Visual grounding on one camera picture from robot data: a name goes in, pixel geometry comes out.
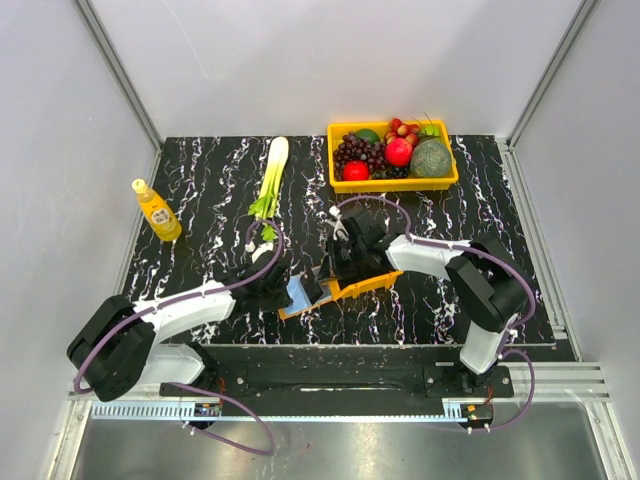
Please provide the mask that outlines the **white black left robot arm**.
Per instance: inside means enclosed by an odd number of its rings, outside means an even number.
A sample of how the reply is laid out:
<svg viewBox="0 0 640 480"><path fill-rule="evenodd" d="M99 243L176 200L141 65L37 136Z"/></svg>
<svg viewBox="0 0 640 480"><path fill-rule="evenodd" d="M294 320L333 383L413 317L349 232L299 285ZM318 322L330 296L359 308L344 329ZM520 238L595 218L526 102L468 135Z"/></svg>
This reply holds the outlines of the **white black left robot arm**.
<svg viewBox="0 0 640 480"><path fill-rule="evenodd" d="M261 254L202 286L158 301L113 295L98 307L67 347L77 369L73 389L110 402L138 384L178 381L193 394L213 390L217 372L190 346L164 341L243 309L276 311L291 304L289 261Z"/></svg>

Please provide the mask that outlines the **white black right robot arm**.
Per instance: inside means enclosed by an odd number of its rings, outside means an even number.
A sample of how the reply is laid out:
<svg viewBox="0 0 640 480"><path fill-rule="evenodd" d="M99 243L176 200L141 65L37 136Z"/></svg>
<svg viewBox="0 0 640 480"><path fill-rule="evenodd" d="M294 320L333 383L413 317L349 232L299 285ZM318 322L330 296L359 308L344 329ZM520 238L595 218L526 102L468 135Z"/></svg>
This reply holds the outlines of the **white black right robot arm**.
<svg viewBox="0 0 640 480"><path fill-rule="evenodd" d="M362 208L330 210L324 275L340 280L373 277L384 270L415 272L451 283L470 323L455 375L469 396L491 382L489 370L504 348L507 331L520 314L535 310L523 270L500 241L445 242L411 234L390 234Z"/></svg>

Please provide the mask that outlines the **small yellow plastic bin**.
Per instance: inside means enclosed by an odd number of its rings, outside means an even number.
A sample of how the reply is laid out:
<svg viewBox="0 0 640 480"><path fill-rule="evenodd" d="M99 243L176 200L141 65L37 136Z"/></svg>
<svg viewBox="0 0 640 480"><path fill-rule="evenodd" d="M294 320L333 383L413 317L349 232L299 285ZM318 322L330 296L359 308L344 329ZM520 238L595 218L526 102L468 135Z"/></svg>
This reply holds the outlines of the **small yellow plastic bin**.
<svg viewBox="0 0 640 480"><path fill-rule="evenodd" d="M337 301L343 298L357 298L360 295L378 289L390 289L397 279L403 274L402 271L393 271L366 280L362 280L344 287L340 286L338 280L328 282L331 299Z"/></svg>

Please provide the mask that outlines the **orange leather card holder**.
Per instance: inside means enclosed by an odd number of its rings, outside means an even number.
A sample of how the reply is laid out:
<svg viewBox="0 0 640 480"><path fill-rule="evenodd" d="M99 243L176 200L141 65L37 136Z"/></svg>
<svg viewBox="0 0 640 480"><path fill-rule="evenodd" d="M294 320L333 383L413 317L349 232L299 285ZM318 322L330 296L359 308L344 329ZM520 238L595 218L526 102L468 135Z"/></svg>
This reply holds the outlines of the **orange leather card holder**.
<svg viewBox="0 0 640 480"><path fill-rule="evenodd" d="M291 299L291 303L284 309L278 311L281 320L301 315L304 312L316 309L333 301L328 284L321 284L323 286L324 296L317 303L310 304L301 285L301 275L302 274L297 274L292 276L287 284L286 292Z"/></svg>

